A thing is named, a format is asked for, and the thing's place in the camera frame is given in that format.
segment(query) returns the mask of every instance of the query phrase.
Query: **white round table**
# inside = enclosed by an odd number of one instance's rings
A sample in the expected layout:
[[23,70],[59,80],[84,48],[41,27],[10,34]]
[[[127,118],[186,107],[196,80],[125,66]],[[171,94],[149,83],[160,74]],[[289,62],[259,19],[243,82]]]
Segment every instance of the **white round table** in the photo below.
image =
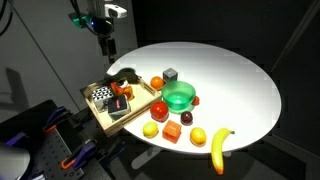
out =
[[[159,134],[145,138],[142,127],[153,121],[148,111],[125,126],[141,140],[181,153],[205,154],[211,152],[214,133],[226,127],[235,131],[223,144],[230,152],[246,147],[265,136],[276,124],[281,111],[279,91],[272,79],[250,60],[231,51],[199,43],[170,42],[154,44],[134,50],[114,63],[108,74],[131,67],[146,82],[153,76],[173,68],[178,80],[192,84],[200,98],[200,105],[192,110],[193,124],[182,125],[182,134],[176,144],[162,138],[165,123],[158,123]],[[170,113],[169,119],[180,123],[180,116]],[[207,143],[196,147],[190,142],[190,131],[201,127]]]

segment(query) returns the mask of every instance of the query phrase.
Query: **orange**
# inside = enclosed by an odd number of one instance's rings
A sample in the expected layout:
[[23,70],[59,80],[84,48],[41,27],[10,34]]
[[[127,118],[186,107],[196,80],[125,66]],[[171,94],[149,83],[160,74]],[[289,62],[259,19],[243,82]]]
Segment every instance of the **orange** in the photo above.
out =
[[202,128],[195,127],[190,132],[190,141],[196,146],[203,146],[207,141],[206,133]]
[[155,88],[157,91],[161,90],[162,86],[164,85],[164,80],[159,76],[154,76],[151,81],[150,85]]

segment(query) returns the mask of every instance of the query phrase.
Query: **black cable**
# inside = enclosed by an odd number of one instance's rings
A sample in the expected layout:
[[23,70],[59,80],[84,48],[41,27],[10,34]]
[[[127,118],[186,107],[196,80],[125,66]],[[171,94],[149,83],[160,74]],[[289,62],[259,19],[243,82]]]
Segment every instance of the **black cable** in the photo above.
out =
[[109,38],[110,37],[110,34],[107,34],[107,35],[104,35],[104,34],[98,34],[96,32],[94,32],[88,25],[87,23],[83,22],[83,19],[81,18],[81,15],[80,15],[80,10],[79,10],[79,5],[78,5],[78,1],[77,0],[70,0],[71,2],[71,5],[73,7],[73,9],[75,10],[76,14],[77,14],[77,17],[79,18],[79,21],[80,21],[80,24],[85,26],[92,34],[94,34],[95,36],[98,36],[99,38]]
[[8,20],[6,26],[4,27],[4,29],[0,32],[0,37],[8,30],[8,28],[9,28],[9,26],[10,26],[10,24],[11,24],[12,17],[13,17],[13,9],[14,9],[13,1],[14,1],[14,0],[11,0],[11,2],[10,2],[10,16],[9,16],[9,20]]
[[2,8],[1,8],[1,11],[0,11],[0,21],[1,21],[2,17],[3,17],[4,11],[6,9],[7,1],[8,0],[3,0],[3,2],[2,2]]

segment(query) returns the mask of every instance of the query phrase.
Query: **green bowl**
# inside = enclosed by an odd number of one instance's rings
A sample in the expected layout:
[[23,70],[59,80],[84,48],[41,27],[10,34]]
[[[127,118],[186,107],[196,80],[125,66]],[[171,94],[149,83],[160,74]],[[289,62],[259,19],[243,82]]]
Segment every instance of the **green bowl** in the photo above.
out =
[[169,109],[180,111],[191,105],[196,96],[196,90],[189,83],[183,81],[170,81],[162,87],[161,94]]

